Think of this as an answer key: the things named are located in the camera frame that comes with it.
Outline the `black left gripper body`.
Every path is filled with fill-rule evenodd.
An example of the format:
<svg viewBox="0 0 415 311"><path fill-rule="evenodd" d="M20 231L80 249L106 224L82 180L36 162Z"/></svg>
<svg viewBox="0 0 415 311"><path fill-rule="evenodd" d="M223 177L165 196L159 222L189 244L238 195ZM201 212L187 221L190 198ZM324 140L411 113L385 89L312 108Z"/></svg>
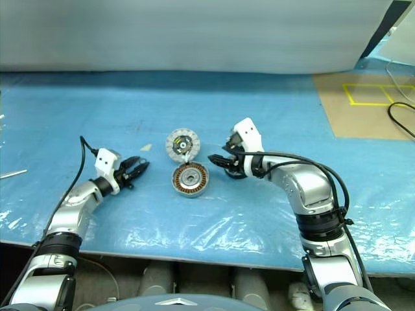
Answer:
<svg viewBox="0 0 415 311"><path fill-rule="evenodd" d="M130 173L128 172L128 169L132 168L133 165L134 161L122 161L119 168L114 171L114 179L121 190L125 188L132 190L134 188Z"/></svg>

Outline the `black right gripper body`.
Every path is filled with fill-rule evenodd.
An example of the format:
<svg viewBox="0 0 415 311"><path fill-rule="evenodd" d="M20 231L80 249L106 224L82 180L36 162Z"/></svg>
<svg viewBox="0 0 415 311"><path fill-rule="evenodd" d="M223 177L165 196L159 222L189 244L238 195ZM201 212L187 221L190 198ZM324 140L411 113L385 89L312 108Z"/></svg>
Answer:
<svg viewBox="0 0 415 311"><path fill-rule="evenodd" d="M245 178L246 174L244 173L244 156L243 155L235 155L231 154L228 158L234 160L234 166L238 167L239 173L238 174L227 174L230 178Z"/></svg>

